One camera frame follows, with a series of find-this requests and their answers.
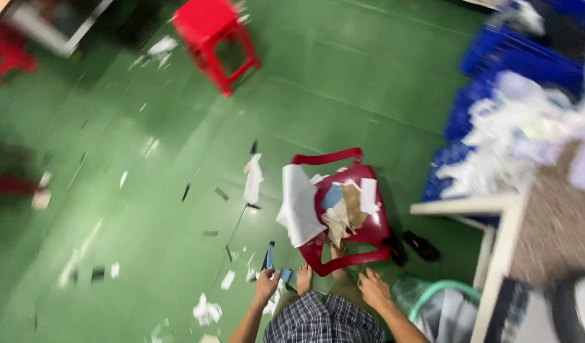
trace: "checkered shirt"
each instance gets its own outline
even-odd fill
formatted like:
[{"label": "checkered shirt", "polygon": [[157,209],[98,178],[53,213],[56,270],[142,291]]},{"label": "checkered shirt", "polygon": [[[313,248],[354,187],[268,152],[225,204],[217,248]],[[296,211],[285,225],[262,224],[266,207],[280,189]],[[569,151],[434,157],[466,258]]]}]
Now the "checkered shirt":
[{"label": "checkered shirt", "polygon": [[338,295],[307,292],[267,325],[263,343],[376,343],[385,333],[365,310]]}]

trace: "hand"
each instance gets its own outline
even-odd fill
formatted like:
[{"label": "hand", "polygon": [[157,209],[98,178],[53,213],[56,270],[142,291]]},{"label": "hand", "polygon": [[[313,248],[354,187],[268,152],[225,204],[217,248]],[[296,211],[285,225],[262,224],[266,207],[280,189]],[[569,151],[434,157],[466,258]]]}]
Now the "hand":
[{"label": "hand", "polygon": [[358,287],[363,292],[363,300],[377,312],[389,306],[394,306],[392,296],[390,295],[390,286],[380,279],[379,273],[375,273],[370,268],[366,269],[366,273],[366,276],[363,273],[358,275],[362,283]]},{"label": "hand", "polygon": [[258,277],[257,288],[255,290],[255,301],[263,306],[267,305],[267,302],[278,289],[278,282],[280,281],[280,270],[265,269]]}]

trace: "person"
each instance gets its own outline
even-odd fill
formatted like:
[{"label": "person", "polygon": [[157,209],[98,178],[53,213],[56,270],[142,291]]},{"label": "person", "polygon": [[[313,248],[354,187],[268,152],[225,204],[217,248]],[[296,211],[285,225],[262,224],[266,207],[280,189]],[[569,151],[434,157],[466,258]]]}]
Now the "person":
[{"label": "person", "polygon": [[[331,244],[333,259],[345,254],[344,247]],[[283,292],[272,321],[263,335],[272,342],[384,342],[385,332],[378,323],[381,316],[398,343],[428,342],[424,334],[394,305],[388,284],[367,268],[360,273],[360,285],[344,269],[333,272],[335,281],[327,297],[312,292],[312,268],[304,264],[297,271],[296,292]],[[257,280],[255,296],[248,312],[229,343],[254,343],[263,309],[275,293],[280,272],[265,270]]]}]

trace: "bare foot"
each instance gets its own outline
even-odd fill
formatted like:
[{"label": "bare foot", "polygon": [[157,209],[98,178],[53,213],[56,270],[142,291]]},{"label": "bare foot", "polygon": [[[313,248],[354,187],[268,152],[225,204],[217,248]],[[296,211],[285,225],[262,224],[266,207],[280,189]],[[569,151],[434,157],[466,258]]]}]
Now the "bare foot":
[{"label": "bare foot", "polygon": [[[334,243],[331,243],[331,256],[332,259],[340,258],[346,255],[346,246],[342,243],[341,248],[338,248]],[[337,269],[333,272],[335,278],[346,276],[346,271],[343,269]]]},{"label": "bare foot", "polygon": [[314,270],[307,263],[297,270],[297,287],[299,288],[299,295],[303,295],[312,290],[313,276]]}]

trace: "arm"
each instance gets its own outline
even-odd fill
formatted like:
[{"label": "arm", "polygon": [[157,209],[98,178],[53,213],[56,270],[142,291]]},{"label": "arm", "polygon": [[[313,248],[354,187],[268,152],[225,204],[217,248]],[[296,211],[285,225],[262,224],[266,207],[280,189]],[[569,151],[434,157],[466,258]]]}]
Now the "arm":
[{"label": "arm", "polygon": [[280,281],[280,271],[266,269],[257,280],[257,289],[251,306],[229,339],[229,343],[254,343],[257,340],[258,325],[261,323],[263,309],[275,293]]},{"label": "arm", "polygon": [[360,291],[363,299],[386,321],[398,343],[426,343],[428,339],[416,326],[396,308],[390,295],[390,287],[383,282],[378,273],[366,269],[367,275],[360,273]]}]

